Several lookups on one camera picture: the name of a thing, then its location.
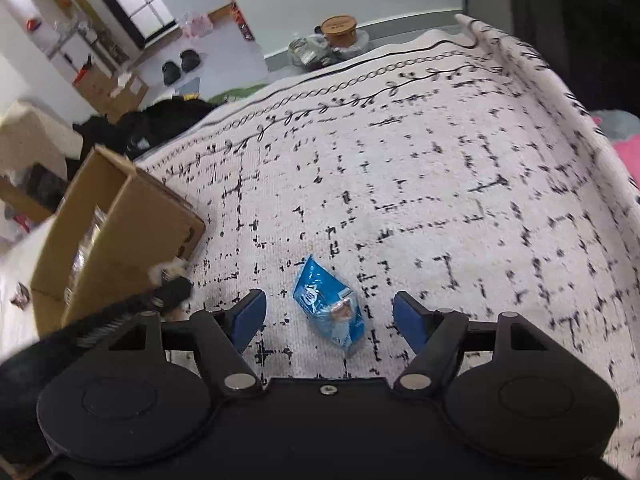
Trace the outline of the blue snack bag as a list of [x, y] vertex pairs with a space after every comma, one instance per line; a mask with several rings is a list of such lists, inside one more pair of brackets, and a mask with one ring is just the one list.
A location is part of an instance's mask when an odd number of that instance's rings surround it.
[[352, 353], [364, 336], [364, 324], [355, 292], [308, 256], [298, 272], [293, 299], [311, 327], [345, 353]]

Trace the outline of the long white cracker pack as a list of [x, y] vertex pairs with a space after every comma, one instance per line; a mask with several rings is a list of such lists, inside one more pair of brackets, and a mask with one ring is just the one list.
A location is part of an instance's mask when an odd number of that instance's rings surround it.
[[75, 254], [72, 267], [70, 268], [70, 276], [68, 277], [67, 286], [65, 287], [64, 292], [66, 304], [70, 303], [70, 297], [73, 295], [73, 291], [78, 284], [81, 271], [87, 263], [94, 244], [96, 244], [96, 240], [98, 239], [105, 220], [106, 213], [100, 207], [94, 208], [90, 226], [78, 244], [77, 252]]

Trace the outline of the purple snack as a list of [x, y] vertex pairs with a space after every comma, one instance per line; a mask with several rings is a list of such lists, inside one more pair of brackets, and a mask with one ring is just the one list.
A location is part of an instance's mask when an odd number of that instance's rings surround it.
[[186, 278], [190, 264], [183, 258], [175, 257], [170, 261], [157, 263], [149, 270], [149, 280], [153, 286], [162, 286], [175, 278]]

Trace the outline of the brown cardboard box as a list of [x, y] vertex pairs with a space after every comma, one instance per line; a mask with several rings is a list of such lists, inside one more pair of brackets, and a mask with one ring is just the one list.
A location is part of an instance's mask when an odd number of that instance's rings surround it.
[[[106, 220], [66, 304], [70, 268], [96, 207]], [[182, 197], [125, 157], [94, 148], [58, 207], [32, 274], [37, 334], [150, 289], [152, 266], [189, 259], [204, 231], [205, 222]]]

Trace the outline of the white black patterned blanket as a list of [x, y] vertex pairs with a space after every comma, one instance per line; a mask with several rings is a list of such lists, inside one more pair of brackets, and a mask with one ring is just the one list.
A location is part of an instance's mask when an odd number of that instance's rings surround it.
[[[36, 405], [49, 455], [4, 478], [565, 479], [639, 471], [639, 190], [525, 42], [460, 16], [214, 110], [134, 166], [205, 231], [190, 298], [137, 314]], [[305, 259], [357, 295], [352, 353], [292, 291]], [[214, 400], [190, 317], [266, 294], [242, 353], [262, 392]], [[408, 292], [469, 317], [442, 400], [394, 381]]]

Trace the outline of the black clothes heap on floor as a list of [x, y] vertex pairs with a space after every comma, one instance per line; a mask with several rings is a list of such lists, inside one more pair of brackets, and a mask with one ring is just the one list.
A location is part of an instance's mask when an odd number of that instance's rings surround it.
[[82, 124], [73, 124], [74, 131], [82, 137], [79, 159], [84, 160], [96, 145], [103, 145], [134, 160], [180, 136], [215, 108], [207, 101], [174, 96], [144, 110], [123, 114], [114, 124], [105, 116], [91, 116]]

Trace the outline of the green cartoon floor mat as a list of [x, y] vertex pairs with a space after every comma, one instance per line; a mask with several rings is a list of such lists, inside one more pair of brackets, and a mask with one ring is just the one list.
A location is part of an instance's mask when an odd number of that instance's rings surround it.
[[266, 84], [254, 84], [254, 86], [229, 89], [213, 96], [207, 102], [213, 106], [221, 106], [230, 102], [244, 100], [262, 90], [265, 86]]

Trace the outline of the small cardboard box on floor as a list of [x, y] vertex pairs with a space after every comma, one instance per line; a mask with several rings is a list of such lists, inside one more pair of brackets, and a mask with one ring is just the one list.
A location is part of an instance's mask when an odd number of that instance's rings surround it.
[[136, 73], [107, 76], [96, 65], [80, 70], [73, 87], [111, 124], [137, 110], [149, 91], [149, 86]]

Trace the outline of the black slipper left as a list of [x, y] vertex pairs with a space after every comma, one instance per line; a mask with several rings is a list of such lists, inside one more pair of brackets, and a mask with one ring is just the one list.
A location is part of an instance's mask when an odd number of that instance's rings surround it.
[[172, 61], [167, 61], [162, 66], [163, 84], [165, 87], [172, 86], [181, 76], [180, 67]]

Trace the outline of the wooden table with cloth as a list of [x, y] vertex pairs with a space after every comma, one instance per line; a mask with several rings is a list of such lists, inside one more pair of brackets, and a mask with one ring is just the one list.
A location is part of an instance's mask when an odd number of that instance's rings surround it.
[[1, 211], [39, 223], [55, 213], [66, 190], [67, 162], [80, 159], [82, 137], [27, 101], [1, 115]]

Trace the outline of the pink grey plush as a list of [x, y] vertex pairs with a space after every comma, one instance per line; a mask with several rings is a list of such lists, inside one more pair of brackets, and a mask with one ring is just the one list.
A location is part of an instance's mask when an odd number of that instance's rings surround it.
[[640, 176], [640, 119], [624, 110], [594, 110], [594, 122], [614, 146], [636, 184]]

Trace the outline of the clear bag by container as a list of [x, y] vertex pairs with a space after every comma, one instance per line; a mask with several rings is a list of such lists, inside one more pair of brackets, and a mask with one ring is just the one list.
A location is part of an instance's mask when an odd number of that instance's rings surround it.
[[312, 72], [332, 65], [334, 55], [325, 36], [312, 34], [290, 42], [288, 59], [294, 66]]

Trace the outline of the pink plastic bag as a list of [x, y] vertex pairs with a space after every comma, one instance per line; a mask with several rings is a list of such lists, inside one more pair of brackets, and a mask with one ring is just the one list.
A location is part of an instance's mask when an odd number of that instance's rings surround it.
[[202, 39], [214, 31], [214, 23], [207, 14], [190, 12], [180, 18], [180, 29], [188, 39]]

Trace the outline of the brown lidded round container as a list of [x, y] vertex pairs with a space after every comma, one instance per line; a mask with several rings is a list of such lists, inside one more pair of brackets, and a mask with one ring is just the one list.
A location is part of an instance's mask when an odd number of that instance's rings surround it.
[[357, 21], [351, 15], [334, 15], [320, 25], [322, 35], [326, 36], [332, 48], [348, 48], [356, 42]]

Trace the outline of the black clothes pile on chair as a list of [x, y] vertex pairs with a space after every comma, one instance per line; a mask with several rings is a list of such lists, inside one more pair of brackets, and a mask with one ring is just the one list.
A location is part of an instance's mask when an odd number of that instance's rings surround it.
[[514, 35], [590, 110], [639, 113], [639, 0], [511, 0]]

